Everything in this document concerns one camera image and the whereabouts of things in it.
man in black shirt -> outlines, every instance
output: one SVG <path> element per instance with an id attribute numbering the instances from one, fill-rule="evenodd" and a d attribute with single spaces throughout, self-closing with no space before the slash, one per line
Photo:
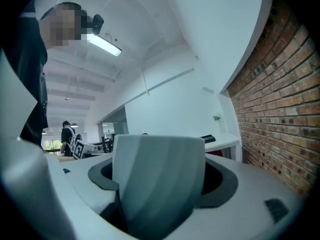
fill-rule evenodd
<path id="1" fill-rule="evenodd" d="M 41 147 L 42 131 L 48 127 L 48 96 L 43 73 L 47 50 L 67 46 L 68 40 L 80 40 L 81 34 L 87 34 L 90 27 L 87 13 L 73 2 L 57 4 L 38 22 L 31 1 L 17 21 L 12 22 L 12 38 L 4 44 L 3 50 L 16 75 L 37 100 L 21 132 L 22 139 Z"/>
<path id="2" fill-rule="evenodd" d="M 64 121 L 62 123 L 62 132 L 61 132 L 61 154 L 64 154 L 65 157 L 71 157 L 71 150 L 69 148 L 71 137 L 76 134 L 75 129 L 71 128 L 70 123 L 68 121 Z"/>

red object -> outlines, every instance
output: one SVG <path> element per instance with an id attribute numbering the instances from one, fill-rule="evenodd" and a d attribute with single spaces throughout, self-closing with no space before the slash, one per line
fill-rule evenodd
<path id="1" fill-rule="evenodd" d="M 206 152 L 207 154 L 210 154 L 210 155 L 215 155 L 215 156 L 218 156 L 218 157 L 222 157 L 222 151 L 221 150 L 216 150 L 216 151 L 211 151 L 211 152 Z"/>

ceiling light fixture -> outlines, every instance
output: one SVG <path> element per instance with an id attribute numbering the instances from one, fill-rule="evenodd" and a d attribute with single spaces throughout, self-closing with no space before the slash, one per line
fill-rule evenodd
<path id="1" fill-rule="evenodd" d="M 97 36 L 94 34 L 88 34 L 86 36 L 86 38 L 91 44 L 94 44 L 95 46 L 98 46 L 98 47 L 104 49 L 105 51 L 107 51 L 108 53 L 111 53 L 112 55 L 114 55 L 116 57 L 118 57 L 122 52 L 121 49 L 119 49 L 114 44 L 103 39 L 100 36 Z"/>

small potted plant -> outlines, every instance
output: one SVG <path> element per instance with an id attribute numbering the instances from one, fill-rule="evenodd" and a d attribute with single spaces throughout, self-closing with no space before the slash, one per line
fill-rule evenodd
<path id="1" fill-rule="evenodd" d="M 217 123 L 219 124 L 221 132 L 224 133 L 226 131 L 226 126 L 225 126 L 225 122 L 222 120 L 221 115 L 220 114 L 214 115 L 213 119 L 214 119 L 214 121 L 217 121 Z"/>

desk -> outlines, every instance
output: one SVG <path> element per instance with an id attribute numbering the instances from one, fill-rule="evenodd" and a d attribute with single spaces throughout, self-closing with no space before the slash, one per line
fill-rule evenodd
<path id="1" fill-rule="evenodd" d="M 216 150 L 222 150 L 225 148 L 230 148 L 231 157 L 238 162 L 242 162 L 242 150 L 240 146 L 239 137 L 229 132 L 224 132 L 214 137 L 215 137 L 214 142 L 206 143 L 204 145 L 205 152 L 211 152 Z"/>

